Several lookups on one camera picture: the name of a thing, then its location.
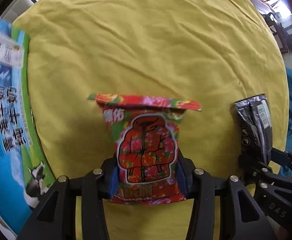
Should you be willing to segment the black snack bag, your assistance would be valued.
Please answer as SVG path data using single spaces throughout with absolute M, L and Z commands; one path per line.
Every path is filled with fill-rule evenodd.
M 241 129 L 240 163 L 268 165 L 273 148 L 273 129 L 266 94 L 251 96 L 234 103 Z

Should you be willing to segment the red floral snack bag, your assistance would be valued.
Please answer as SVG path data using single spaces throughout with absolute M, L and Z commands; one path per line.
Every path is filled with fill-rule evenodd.
M 192 197 L 194 165 L 179 148 L 181 122 L 197 101 L 92 93 L 114 143 L 103 163 L 105 198 L 115 204 L 159 205 Z

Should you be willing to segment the blue green milk carton box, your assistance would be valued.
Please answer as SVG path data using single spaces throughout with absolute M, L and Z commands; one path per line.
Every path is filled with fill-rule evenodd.
M 27 87 L 29 36 L 0 19 L 0 230 L 16 239 L 55 176 L 35 131 Z

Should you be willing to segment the dark wooden chair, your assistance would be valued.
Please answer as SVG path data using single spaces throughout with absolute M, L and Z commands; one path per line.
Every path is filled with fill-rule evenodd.
M 272 35 L 277 37 L 279 40 L 278 46 L 281 54 L 288 54 L 292 52 L 292 33 L 289 34 L 288 31 L 292 29 L 292 24 L 283 27 L 282 23 L 280 23 L 275 17 L 273 13 L 268 13 L 262 15 L 267 26 L 269 27 Z

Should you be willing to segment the yellow table cloth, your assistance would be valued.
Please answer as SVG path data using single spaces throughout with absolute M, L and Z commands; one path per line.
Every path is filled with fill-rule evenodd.
M 211 175 L 240 175 L 234 102 L 268 98 L 273 145 L 286 147 L 282 55 L 250 0 L 39 0 L 15 21 L 30 36 L 27 79 L 55 176 L 84 176 L 114 153 L 92 93 L 195 100 L 182 154 Z

